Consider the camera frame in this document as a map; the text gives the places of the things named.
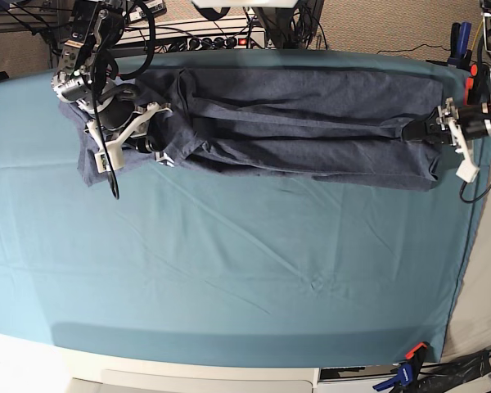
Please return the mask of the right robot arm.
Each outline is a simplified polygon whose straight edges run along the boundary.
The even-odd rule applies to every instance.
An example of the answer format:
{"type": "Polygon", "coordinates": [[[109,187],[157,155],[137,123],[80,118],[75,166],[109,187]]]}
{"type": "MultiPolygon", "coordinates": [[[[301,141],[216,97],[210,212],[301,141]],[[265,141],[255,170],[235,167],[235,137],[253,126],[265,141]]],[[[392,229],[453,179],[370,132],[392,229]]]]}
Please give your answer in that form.
{"type": "Polygon", "coordinates": [[[150,135],[151,118],[172,111],[168,103],[136,103],[141,91],[134,80],[148,69],[155,54],[155,17],[143,1],[77,1],[70,22],[52,89],[62,102],[74,103],[90,115],[87,132],[98,147],[97,170],[115,172],[125,165],[125,147],[142,154],[159,150],[150,135]],[[146,59],[135,71],[122,74],[110,50],[135,10],[148,23],[146,59]]]}

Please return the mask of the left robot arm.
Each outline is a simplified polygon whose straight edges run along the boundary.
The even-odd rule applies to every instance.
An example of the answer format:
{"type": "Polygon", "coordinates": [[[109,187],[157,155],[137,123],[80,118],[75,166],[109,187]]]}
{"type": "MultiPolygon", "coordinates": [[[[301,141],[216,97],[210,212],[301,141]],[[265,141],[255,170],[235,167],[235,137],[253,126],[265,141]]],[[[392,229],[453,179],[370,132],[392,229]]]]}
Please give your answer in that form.
{"type": "Polygon", "coordinates": [[[405,141],[453,146],[465,160],[471,159],[472,141],[491,137],[491,1],[482,1],[480,7],[482,35],[463,103],[449,97],[427,117],[407,124],[402,132],[405,141]]]}

